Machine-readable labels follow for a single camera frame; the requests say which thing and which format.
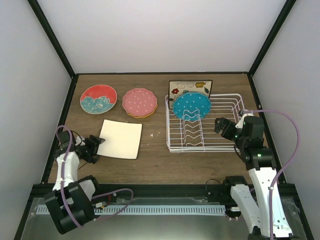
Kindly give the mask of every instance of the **blue plate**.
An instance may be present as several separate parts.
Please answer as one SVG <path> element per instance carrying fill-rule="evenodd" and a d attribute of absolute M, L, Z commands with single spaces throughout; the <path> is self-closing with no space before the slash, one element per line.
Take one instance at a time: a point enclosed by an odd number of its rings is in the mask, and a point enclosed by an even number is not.
<path fill-rule="evenodd" d="M 211 109 L 208 96 L 199 92 L 188 92 L 173 103 L 173 113 L 178 119 L 195 121 L 204 118 Z"/>

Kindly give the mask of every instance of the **dish rack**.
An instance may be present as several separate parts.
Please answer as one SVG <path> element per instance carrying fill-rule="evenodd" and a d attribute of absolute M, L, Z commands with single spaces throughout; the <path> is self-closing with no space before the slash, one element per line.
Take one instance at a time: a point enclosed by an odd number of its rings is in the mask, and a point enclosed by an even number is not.
<path fill-rule="evenodd" d="M 183 118 L 176 117 L 168 106 L 168 96 L 165 97 L 166 106 L 166 144 L 172 153 L 187 152 L 234 152 L 234 143 L 215 133 L 216 118 L 226 118 L 235 123 L 241 119 L 240 110 L 245 109 L 241 95 L 211 94 L 211 109 L 200 118 L 196 112 L 184 110 Z"/>

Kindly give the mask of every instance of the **pink polka dot plate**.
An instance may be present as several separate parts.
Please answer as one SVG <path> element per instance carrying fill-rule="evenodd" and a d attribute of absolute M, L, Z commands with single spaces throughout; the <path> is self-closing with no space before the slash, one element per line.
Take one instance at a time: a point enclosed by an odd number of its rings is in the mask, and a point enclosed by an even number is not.
<path fill-rule="evenodd" d="M 127 114 L 135 118 L 145 118 L 153 114 L 158 106 L 156 96 L 145 88 L 134 88 L 122 98 L 122 106 Z"/>

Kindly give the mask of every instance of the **wood surface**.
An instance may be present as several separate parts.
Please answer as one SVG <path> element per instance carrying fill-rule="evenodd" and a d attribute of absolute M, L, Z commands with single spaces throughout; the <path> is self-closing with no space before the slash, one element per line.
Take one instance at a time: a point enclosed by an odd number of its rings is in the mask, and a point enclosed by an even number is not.
<path fill-rule="evenodd" d="M 142 123 L 138 157 L 135 160 L 100 157 L 78 171 L 78 178 L 93 175 L 101 184 L 204 184 L 208 179 L 223 181 L 226 176 L 244 176 L 251 183 L 245 164 L 234 152 L 171 153 L 166 143 L 166 104 L 170 80 L 213 80 L 211 94 L 240 94 L 246 109 L 256 109 L 246 74 L 94 74 L 80 75 L 65 125 L 84 137 L 99 136 L 104 119 Z M 97 84 L 112 86 L 117 103 L 103 114 L 88 114 L 80 106 L 80 97 Z M 122 107 L 122 98 L 133 88 L 146 88 L 157 97 L 158 107 L 146 118 L 134 118 Z M 57 176 L 54 162 L 49 182 Z"/>

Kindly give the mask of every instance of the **red plate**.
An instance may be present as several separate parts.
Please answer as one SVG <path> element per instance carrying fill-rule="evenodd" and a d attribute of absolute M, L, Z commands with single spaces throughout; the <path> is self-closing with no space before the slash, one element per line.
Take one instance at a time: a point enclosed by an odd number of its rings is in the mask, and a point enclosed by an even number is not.
<path fill-rule="evenodd" d="M 84 91 L 80 105 L 89 114 L 103 114 L 116 104 L 117 92 L 108 85 L 95 85 Z"/>

